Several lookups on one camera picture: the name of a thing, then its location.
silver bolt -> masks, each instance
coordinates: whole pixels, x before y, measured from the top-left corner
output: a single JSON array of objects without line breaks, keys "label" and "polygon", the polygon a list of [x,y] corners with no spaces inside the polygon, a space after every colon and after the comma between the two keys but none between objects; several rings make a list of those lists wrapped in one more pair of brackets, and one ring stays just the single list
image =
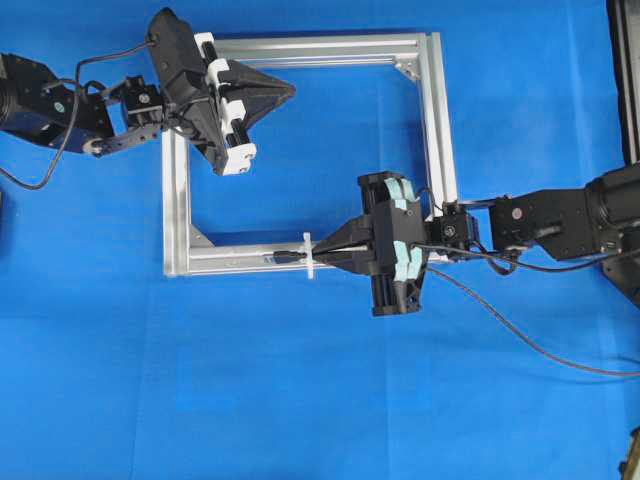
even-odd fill
[{"label": "silver bolt", "polygon": [[456,234],[456,228],[453,225],[447,225],[444,227],[444,236],[451,238]]}]

blue cloth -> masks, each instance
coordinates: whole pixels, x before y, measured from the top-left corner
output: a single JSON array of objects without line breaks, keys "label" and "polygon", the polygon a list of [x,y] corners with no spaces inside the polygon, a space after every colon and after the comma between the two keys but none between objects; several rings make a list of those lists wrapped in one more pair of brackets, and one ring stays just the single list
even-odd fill
[{"label": "blue cloth", "polygon": [[[462,198],[623,164],[604,1],[168,3],[221,36],[441,32]],[[162,6],[5,2],[1,50],[69,76],[142,41]],[[83,79],[133,74],[155,82],[148,56]],[[203,231],[319,238],[359,213],[358,175],[424,181],[415,89],[396,71],[277,75],[298,94],[253,130],[251,173],[215,177],[193,156]],[[21,177],[52,154],[1,137]],[[340,271],[164,278],[159,142],[67,154],[41,192],[0,188],[2,478],[613,479],[640,424],[637,381],[550,364],[438,278],[421,313],[389,318],[371,317],[368,279]],[[597,271],[443,269],[549,350],[640,369],[640,315]]]}]

aluminum frame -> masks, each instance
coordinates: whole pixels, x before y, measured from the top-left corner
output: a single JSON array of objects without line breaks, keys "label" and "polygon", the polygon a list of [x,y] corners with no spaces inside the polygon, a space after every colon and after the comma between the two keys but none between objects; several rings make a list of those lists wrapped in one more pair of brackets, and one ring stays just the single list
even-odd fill
[{"label": "aluminum frame", "polygon": [[[298,68],[389,64],[416,84],[420,94],[426,178],[435,201],[458,199],[449,109],[438,33],[349,35],[216,40],[222,58],[255,68]],[[189,144],[173,131],[162,135],[164,273],[216,275],[305,270],[299,263],[276,264],[276,250],[304,251],[290,243],[216,247],[191,223]],[[432,254],[430,261],[446,261]],[[315,263],[314,268],[331,268]]]}]

black wire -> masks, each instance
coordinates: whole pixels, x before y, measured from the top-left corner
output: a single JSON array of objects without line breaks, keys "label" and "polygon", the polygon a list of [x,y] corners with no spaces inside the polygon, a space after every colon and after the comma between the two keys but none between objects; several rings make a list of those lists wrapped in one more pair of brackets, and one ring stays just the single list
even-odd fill
[{"label": "black wire", "polygon": [[436,197],[433,194],[433,190],[431,190],[431,188],[429,188],[427,185],[418,190],[418,192],[416,193],[416,197],[420,198],[420,195],[422,195],[424,192],[427,192],[429,194],[429,203],[431,204],[431,208],[437,208],[442,212],[442,208],[440,208],[440,206],[436,203]]},{"label": "black wire", "polygon": [[485,309],[487,309],[489,311],[489,313],[491,313],[511,333],[516,335],[520,340],[522,340],[524,343],[526,343],[533,350],[535,350],[536,352],[538,352],[541,355],[544,355],[546,358],[548,358],[548,359],[550,359],[550,360],[552,360],[552,361],[554,361],[556,363],[564,365],[565,367],[574,368],[576,370],[582,370],[584,372],[595,373],[597,375],[604,375],[604,376],[607,376],[607,377],[622,377],[622,378],[640,377],[640,372],[620,372],[620,371],[615,371],[615,370],[604,370],[604,369],[601,369],[601,368],[594,368],[594,367],[590,367],[588,365],[581,365],[579,363],[575,363],[575,362],[572,362],[570,360],[565,360],[564,358],[560,358],[560,357],[554,355],[553,353],[549,353],[546,350],[544,350],[542,347],[540,347],[537,343],[535,343],[533,340],[531,340],[529,337],[527,337],[520,330],[518,330],[518,328],[513,323],[511,323],[509,320],[507,320],[502,315],[500,315],[500,313],[498,313],[498,311],[495,308],[493,308],[487,301],[482,299],[482,297],[480,297],[480,295],[475,293],[473,290],[471,290],[470,288],[466,287],[462,283],[458,282],[455,278],[450,277],[446,273],[441,272],[440,270],[435,270],[433,268],[426,267],[426,271],[437,275],[438,277],[440,277],[440,278],[452,283],[453,285],[455,285],[456,287],[458,287],[459,289],[464,291],[467,295],[472,297],[474,300],[476,300],[478,303],[480,303]]},{"label": "black wire", "polygon": [[[480,249],[481,253],[485,253],[489,255],[489,252],[487,251],[486,248],[484,248],[484,245],[482,245],[480,241],[476,240],[474,243]],[[509,268],[502,268],[500,265],[498,265],[495,262],[493,258],[487,258],[487,263],[493,269],[494,272],[496,272],[498,275],[502,275],[503,277],[506,277],[507,275],[511,275],[513,272],[516,271],[516,268],[518,268],[518,266],[515,263],[510,263]]]},{"label": "black wire", "polygon": [[90,63],[104,62],[104,61],[107,61],[107,60],[116,60],[118,58],[128,57],[129,55],[133,55],[134,53],[137,53],[140,50],[143,50],[144,48],[147,48],[148,46],[153,45],[153,43],[154,42],[145,42],[145,43],[142,43],[142,44],[140,44],[140,45],[138,45],[136,47],[130,48],[129,50],[124,50],[122,52],[112,53],[112,54],[109,54],[109,55],[102,55],[102,56],[99,56],[99,57],[91,57],[91,58],[87,58],[85,60],[81,60],[80,62],[78,62],[78,64],[76,65],[75,80],[69,81],[69,79],[61,79],[61,81],[63,81],[64,83],[72,83],[73,85],[75,85],[75,89],[73,91],[73,109],[71,110],[71,117],[69,119],[69,125],[67,126],[67,129],[65,130],[65,134],[64,134],[64,137],[62,139],[62,143],[58,147],[58,150],[57,150],[55,156],[53,157],[53,160],[51,160],[51,163],[49,164],[49,168],[47,169],[47,173],[45,174],[44,178],[42,180],[40,180],[40,182],[38,182],[36,184],[29,184],[29,183],[22,182],[21,180],[18,180],[16,177],[11,175],[8,171],[6,171],[3,168],[0,168],[0,175],[3,175],[4,177],[6,177],[9,180],[11,180],[13,183],[18,185],[19,187],[25,188],[27,190],[40,190],[47,183],[49,183],[49,180],[51,179],[51,175],[53,174],[53,171],[55,170],[56,165],[58,165],[58,161],[60,160],[60,157],[62,156],[62,152],[64,151],[65,147],[67,146],[67,143],[69,142],[69,138],[71,137],[71,132],[73,131],[73,128],[75,127],[75,124],[76,124],[76,120],[78,118],[78,107],[79,107],[79,103],[80,103],[80,95],[81,95],[81,93],[83,91],[83,88],[84,88],[80,84],[80,69],[84,65],[87,65],[87,64],[90,64]]},{"label": "black wire", "polygon": [[531,265],[529,263],[520,262],[518,260],[513,260],[511,258],[503,257],[498,254],[493,253],[480,253],[480,252],[470,252],[468,250],[462,250],[460,248],[454,247],[445,247],[444,245],[423,245],[419,243],[414,243],[414,247],[423,248],[425,250],[433,250],[433,251],[444,251],[444,252],[452,252],[459,253],[465,255],[467,257],[476,257],[476,258],[486,258],[490,260],[499,260],[501,262],[511,263],[512,265],[517,265],[522,268],[527,268],[529,270],[535,270],[537,272],[544,273],[564,273],[564,272],[573,272],[576,270],[582,270],[583,268],[589,268],[594,265],[598,265],[602,262],[606,262],[607,260],[618,259],[621,260],[623,258],[634,257],[636,255],[640,255],[640,248],[636,248],[634,250],[629,250],[624,253],[617,253],[615,255],[605,255],[604,257],[599,257],[594,260],[590,260],[588,262],[579,263],[577,265],[572,265],[570,267],[561,267],[561,268],[550,268],[550,267],[540,267],[538,265]]}]

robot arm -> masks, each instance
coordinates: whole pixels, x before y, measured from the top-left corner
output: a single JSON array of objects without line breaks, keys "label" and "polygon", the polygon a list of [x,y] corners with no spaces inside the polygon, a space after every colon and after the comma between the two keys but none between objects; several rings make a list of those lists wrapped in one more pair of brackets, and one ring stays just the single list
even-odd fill
[{"label": "robot arm", "polygon": [[[168,8],[155,15],[146,40],[159,89],[145,84],[141,76],[127,77],[112,88],[98,82],[78,85],[58,79],[41,63],[0,55],[0,130],[60,149],[69,129],[63,150],[103,156],[174,129],[196,146],[218,175],[248,171],[256,147],[247,130],[292,97],[295,88],[233,60],[217,58],[213,36],[194,38],[189,24]],[[65,84],[75,84],[75,92]],[[97,92],[90,94],[91,87]],[[114,103],[121,104],[127,128],[120,135],[114,133],[106,110]]]},{"label": "robot arm", "polygon": [[[411,184],[383,172],[358,179],[364,214],[313,249],[314,260],[371,277],[374,315],[420,309],[428,252],[451,261],[506,259],[511,273],[526,249],[539,245],[555,260],[605,254],[604,273],[640,307],[640,164],[608,172],[584,188],[540,190],[520,197],[448,203],[442,215],[423,219]],[[494,252],[480,243],[470,211],[488,208]],[[472,251],[479,246],[483,252]],[[286,252],[278,261],[291,258]]]}]

